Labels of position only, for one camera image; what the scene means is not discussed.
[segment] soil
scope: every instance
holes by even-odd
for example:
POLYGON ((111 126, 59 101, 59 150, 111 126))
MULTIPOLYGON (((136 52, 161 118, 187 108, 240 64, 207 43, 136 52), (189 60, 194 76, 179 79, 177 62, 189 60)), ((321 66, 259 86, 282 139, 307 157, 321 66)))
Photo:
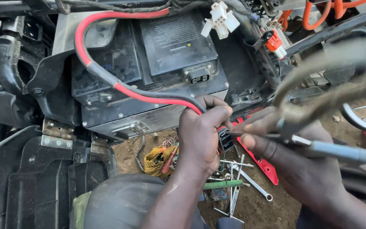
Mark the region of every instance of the soil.
MULTIPOLYGON (((351 107, 366 105, 366 98, 351 103, 351 107)), ((358 110, 360 117, 366 117, 366 108, 358 110)), ((349 124, 339 111, 327 114, 321 119, 323 127, 333 136, 351 146, 366 148, 366 136, 359 129, 349 124)), ((140 161, 143 162, 144 155, 150 150, 159 146, 166 140, 166 137, 176 136, 175 130, 158 132, 158 137, 147 135, 145 147, 140 153, 140 161)), ((142 173, 135 161, 135 153, 141 146, 141 138, 133 138, 122 144, 113 146, 118 160, 119 173, 142 173)), ((238 195, 234 216, 245 221, 245 228, 256 229, 288 229, 294 228, 299 214, 301 204, 293 199, 283 190, 280 185, 273 185, 253 159, 246 153, 241 145, 238 145, 240 154, 245 154, 245 163, 254 165, 254 168, 243 168, 243 170, 267 193, 273 196, 272 202, 268 202, 254 187, 242 186, 238 195)), ((226 160, 238 160, 235 151, 226 153, 226 160)), ((210 201, 199 202, 198 207, 206 223, 215 228, 216 220, 223 217, 221 213, 213 210, 218 203, 210 201)))

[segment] red and black cable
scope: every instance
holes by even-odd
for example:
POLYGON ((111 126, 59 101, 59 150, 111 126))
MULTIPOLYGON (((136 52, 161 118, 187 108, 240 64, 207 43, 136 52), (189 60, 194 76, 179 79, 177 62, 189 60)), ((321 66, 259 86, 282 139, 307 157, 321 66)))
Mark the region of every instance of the red and black cable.
POLYGON ((159 103, 159 104, 176 104, 183 105, 191 108, 197 114, 202 114, 206 112, 206 109, 194 98, 190 96, 181 95, 178 93, 169 92, 149 92, 142 91, 137 88, 133 88, 123 82, 121 82, 116 76, 109 73, 103 67, 101 67, 97 62, 95 62, 89 55, 85 43, 85 36, 88 29, 91 27, 92 23, 103 20, 111 20, 115 18, 134 18, 134 19, 150 19, 150 18, 160 18, 169 15, 169 9, 163 9, 154 12, 145 13, 122 13, 115 11, 105 11, 91 14, 90 16, 84 18, 80 22, 76 30, 76 36, 74 39, 74 47, 76 54, 79 57, 81 63, 86 67, 89 73, 94 76, 99 77, 104 80, 115 89, 120 92, 130 96, 132 98, 138 99, 140 101, 148 103, 159 103))

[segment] bolt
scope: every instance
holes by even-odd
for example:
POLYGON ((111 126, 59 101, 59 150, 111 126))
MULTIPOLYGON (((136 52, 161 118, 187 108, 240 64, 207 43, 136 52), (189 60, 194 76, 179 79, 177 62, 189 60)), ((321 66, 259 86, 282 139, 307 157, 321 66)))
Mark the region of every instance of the bolt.
POLYGON ((33 93, 35 95, 43 95, 43 92, 45 92, 43 89, 37 88, 33 90, 33 93))

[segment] battery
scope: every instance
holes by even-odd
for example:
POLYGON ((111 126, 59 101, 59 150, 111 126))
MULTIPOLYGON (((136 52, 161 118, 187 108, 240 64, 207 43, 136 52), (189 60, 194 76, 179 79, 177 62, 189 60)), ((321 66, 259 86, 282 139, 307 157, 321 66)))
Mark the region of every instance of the battery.
POLYGON ((198 12, 141 20, 141 31, 150 75, 216 60, 210 36, 203 37, 203 19, 198 12))

